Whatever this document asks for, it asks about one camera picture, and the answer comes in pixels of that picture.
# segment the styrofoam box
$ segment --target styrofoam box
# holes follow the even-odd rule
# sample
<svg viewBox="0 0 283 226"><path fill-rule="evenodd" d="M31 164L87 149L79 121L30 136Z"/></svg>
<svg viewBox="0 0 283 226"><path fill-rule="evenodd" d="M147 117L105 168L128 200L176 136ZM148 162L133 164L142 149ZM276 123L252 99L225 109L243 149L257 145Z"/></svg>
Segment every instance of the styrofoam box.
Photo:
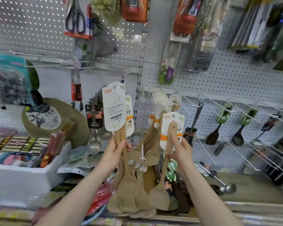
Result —
<svg viewBox="0 0 283 226"><path fill-rule="evenodd" d="M0 164L0 201L21 202L48 193L63 181L57 174L65 157L70 153L71 142L67 141L53 161L45 168L27 168Z"/></svg>

